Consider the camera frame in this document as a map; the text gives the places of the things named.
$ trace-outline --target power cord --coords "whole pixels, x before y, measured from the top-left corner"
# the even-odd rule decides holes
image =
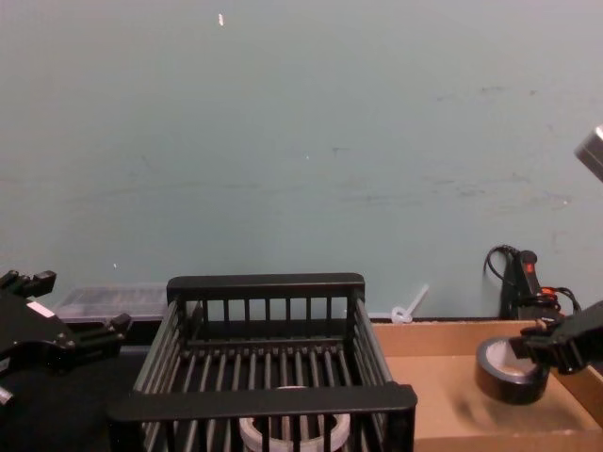
[[[514,258],[517,254],[519,254],[519,250],[517,248],[512,247],[511,245],[497,245],[491,250],[489,250],[488,254],[486,254],[486,259],[485,261],[483,261],[483,272],[485,273],[486,266],[488,266],[488,268],[490,268],[490,271],[492,271],[492,273],[497,276],[503,284],[508,284],[511,287],[517,287],[514,282],[505,279],[504,276],[498,273],[498,270],[496,270],[492,265],[492,255],[496,254],[497,252],[503,254],[507,259]]]

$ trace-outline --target white tape roll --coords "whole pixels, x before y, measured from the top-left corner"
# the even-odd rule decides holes
[[[304,386],[282,386],[278,389],[301,389]],[[336,414],[335,427],[331,430],[331,450],[335,452],[343,446],[350,436],[350,415]],[[245,444],[246,450],[252,452],[262,452],[262,434],[253,425],[251,417],[239,419],[238,425],[241,432],[241,439]],[[270,438],[270,452],[291,452],[293,442]],[[300,452],[322,452],[324,450],[324,437],[319,436],[311,440],[300,442]]]

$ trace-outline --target cardboard tray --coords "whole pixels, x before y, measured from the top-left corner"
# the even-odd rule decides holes
[[[498,402],[474,381],[475,352],[533,322],[374,325],[393,378],[418,396],[415,451],[603,451],[603,379],[588,367],[553,375],[527,406]]]

